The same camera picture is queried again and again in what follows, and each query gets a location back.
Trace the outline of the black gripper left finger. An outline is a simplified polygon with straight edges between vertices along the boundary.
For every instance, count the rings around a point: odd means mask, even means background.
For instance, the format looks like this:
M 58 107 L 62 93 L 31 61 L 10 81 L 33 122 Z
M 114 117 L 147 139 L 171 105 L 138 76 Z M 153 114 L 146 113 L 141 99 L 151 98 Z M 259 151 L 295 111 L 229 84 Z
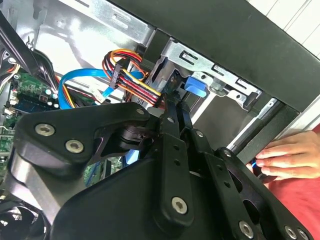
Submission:
M 135 163 L 188 163 L 180 102 L 163 94 L 149 109 L 126 102 L 26 114 L 15 127 L 10 173 L 53 226 L 68 200 Z

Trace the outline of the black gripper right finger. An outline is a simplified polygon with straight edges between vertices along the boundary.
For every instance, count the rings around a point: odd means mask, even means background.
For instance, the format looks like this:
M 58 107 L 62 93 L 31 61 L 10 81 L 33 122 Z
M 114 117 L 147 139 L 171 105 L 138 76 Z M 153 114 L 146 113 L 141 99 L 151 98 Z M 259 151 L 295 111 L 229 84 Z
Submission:
M 194 222 L 186 240 L 310 240 L 311 233 L 228 149 L 212 150 L 193 128 L 189 107 L 177 104 L 186 142 Z

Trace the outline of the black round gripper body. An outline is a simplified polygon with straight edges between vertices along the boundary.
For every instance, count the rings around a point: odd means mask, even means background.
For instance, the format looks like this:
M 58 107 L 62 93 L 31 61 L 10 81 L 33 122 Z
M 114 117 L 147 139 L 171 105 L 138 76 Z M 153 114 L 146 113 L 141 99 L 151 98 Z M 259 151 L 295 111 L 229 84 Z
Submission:
M 52 240 L 185 240 L 195 218 L 188 162 L 147 159 L 72 197 Z

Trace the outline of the person's right hand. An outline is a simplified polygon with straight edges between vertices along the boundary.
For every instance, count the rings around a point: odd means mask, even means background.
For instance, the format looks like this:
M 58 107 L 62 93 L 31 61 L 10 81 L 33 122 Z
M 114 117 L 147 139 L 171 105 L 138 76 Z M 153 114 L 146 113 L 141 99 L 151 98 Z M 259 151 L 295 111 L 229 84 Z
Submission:
M 269 143 L 256 156 L 256 165 L 267 176 L 316 179 L 320 176 L 320 135 L 306 131 Z

